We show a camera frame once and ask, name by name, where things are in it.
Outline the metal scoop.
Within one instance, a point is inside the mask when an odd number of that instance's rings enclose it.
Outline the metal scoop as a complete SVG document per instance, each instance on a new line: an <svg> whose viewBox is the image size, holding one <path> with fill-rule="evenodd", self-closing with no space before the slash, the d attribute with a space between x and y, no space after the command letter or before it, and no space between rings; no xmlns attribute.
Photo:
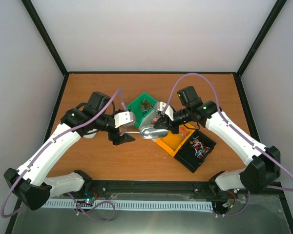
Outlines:
<svg viewBox="0 0 293 234"><path fill-rule="evenodd" d="M139 131L124 131L124 134L139 134L143 139L157 139L168 135L167 129L156 129L153 125L142 127Z"/></svg>

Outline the yellow plastic bin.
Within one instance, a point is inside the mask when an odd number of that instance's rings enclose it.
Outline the yellow plastic bin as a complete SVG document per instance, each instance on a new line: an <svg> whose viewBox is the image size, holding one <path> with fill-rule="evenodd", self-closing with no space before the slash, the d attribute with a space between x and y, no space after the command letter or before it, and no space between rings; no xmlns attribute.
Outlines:
<svg viewBox="0 0 293 234"><path fill-rule="evenodd" d="M178 134L173 134L169 131L166 137L155 139L154 142L170 156L175 157L195 130L196 128L189 123L185 124L185 126L180 125Z"/></svg>

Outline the green plastic bin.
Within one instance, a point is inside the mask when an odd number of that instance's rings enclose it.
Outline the green plastic bin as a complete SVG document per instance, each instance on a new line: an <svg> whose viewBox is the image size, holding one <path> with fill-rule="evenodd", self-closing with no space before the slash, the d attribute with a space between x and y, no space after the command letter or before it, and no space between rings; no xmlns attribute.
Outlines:
<svg viewBox="0 0 293 234"><path fill-rule="evenodd" d="M136 128L140 126L142 120L147 116L147 114L151 113L157 102L158 101L151 95L143 92L127 106L127 108L135 115L136 121L134 126Z"/></svg>

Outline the white plastic bin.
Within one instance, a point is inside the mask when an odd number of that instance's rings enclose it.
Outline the white plastic bin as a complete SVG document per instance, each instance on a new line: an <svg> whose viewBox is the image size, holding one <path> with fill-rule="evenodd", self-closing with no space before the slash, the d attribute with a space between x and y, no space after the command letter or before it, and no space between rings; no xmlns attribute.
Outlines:
<svg viewBox="0 0 293 234"><path fill-rule="evenodd" d="M156 108L151 108L145 114L143 114L140 123L138 125L139 130L145 126L153 125L158 119L158 110Z"/></svg>

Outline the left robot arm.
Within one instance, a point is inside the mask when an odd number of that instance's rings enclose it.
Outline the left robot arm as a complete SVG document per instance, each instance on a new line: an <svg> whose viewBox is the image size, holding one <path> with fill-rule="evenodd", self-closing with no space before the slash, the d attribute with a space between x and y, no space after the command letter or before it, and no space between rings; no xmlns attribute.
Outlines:
<svg viewBox="0 0 293 234"><path fill-rule="evenodd" d="M54 133L30 159L18 169L9 168L4 173L10 192L33 211L42 207L48 199L68 192L89 195L92 179L81 170L52 178L47 175L73 144L82 137L94 137L97 131L107 132L113 145L135 140L120 131L120 127L135 123L135 115L129 109L114 110L112 114L106 114L105 111L113 103L113 99L103 93L94 92L88 102L68 110Z"/></svg>

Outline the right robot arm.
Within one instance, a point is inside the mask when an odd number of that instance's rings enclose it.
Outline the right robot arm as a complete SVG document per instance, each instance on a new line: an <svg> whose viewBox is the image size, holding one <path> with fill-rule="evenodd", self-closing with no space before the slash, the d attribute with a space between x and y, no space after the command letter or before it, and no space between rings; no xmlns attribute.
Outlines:
<svg viewBox="0 0 293 234"><path fill-rule="evenodd" d="M203 102L193 86L183 88L177 94L183 109L175 111L167 103L157 102L154 111L160 118L155 128L177 134L180 125L197 122L220 137L246 165L241 170L216 174L211 179L216 190L246 189L257 194L280 177L280 151L276 147L268 148L246 134L215 102Z"/></svg>

